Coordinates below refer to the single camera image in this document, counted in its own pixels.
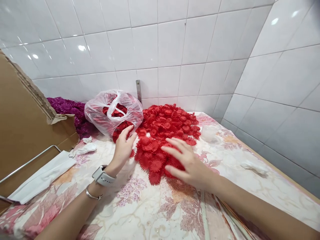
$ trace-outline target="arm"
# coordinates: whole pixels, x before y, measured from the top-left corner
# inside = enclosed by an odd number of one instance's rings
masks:
[[[132,151],[132,145],[137,134],[133,133],[131,138],[126,141],[128,132],[133,125],[124,129],[116,142],[116,148],[111,163],[104,171],[111,177],[116,177],[122,169]],[[106,192],[106,187],[93,181],[88,192],[94,196],[101,196]],[[98,204],[98,200],[90,198],[86,194],[86,190],[81,192],[49,225],[36,237],[37,240],[69,240],[76,239],[81,228],[90,216],[94,207]]]
[[[215,194],[238,214],[253,222],[271,239],[320,239],[316,230],[240,188],[225,177],[212,172],[184,141],[175,138],[166,140],[180,152],[170,147],[161,149],[173,155],[185,167],[185,171],[181,171],[167,165],[165,167],[167,171],[198,189]]]

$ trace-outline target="smartwatch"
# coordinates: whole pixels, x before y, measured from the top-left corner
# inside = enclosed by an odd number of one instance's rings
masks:
[[[113,178],[110,177],[108,174],[106,174],[106,172],[104,171],[104,169],[107,167],[108,165],[101,165],[100,167],[98,167],[98,169],[92,174],[92,177],[94,178],[94,181],[101,184],[102,186],[108,186],[112,183],[114,183],[114,181],[116,180],[117,177]]]

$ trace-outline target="red flower pile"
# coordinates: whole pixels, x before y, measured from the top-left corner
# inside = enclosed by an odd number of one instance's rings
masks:
[[[103,114],[107,115],[107,111],[108,111],[108,107],[103,107]],[[121,105],[121,104],[117,104],[117,109],[119,109],[120,111],[124,112],[125,114],[127,114],[127,111],[128,109]],[[113,111],[113,113],[111,114],[112,117],[122,117],[123,116],[123,113],[119,112],[117,109],[115,109]],[[126,127],[129,127],[130,125],[133,125],[133,123],[129,122],[129,121],[124,121],[122,122],[117,128],[116,130],[113,132],[113,135],[112,135],[112,139],[113,139],[113,142],[116,142],[120,133],[122,132],[123,129],[125,129]]]
[[[139,136],[135,160],[140,163],[143,170],[149,170],[149,181],[152,185],[160,183],[161,177],[167,172],[165,165],[172,165],[180,170],[185,170],[181,163],[171,155],[168,155],[160,148],[170,146],[166,138],[179,138],[189,145],[196,145],[194,138],[199,139],[200,128],[196,116],[187,113],[176,105],[165,104],[164,106],[152,105],[143,110],[144,120],[136,130]]]

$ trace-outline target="bangle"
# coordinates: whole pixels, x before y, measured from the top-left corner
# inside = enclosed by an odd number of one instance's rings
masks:
[[[87,196],[89,197],[89,198],[93,198],[93,199],[97,199],[98,201],[103,197],[103,194],[101,195],[101,196],[99,196],[99,197],[94,197],[94,196],[92,196],[89,192],[88,192],[88,187],[89,187],[89,185],[87,186],[87,188],[86,188],[86,194],[87,194]]]

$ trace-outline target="plastic bag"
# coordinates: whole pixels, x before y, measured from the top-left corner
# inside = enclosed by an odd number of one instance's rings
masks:
[[[121,104],[127,108],[127,114],[116,106]],[[103,108],[108,107],[107,115],[103,114]],[[111,114],[117,110],[123,114],[122,117],[112,117]],[[143,108],[137,98],[122,90],[111,89],[100,92],[94,99],[88,101],[84,107],[86,119],[93,123],[104,135],[112,138],[113,132],[123,121],[133,123],[133,132],[140,126],[143,120]]]

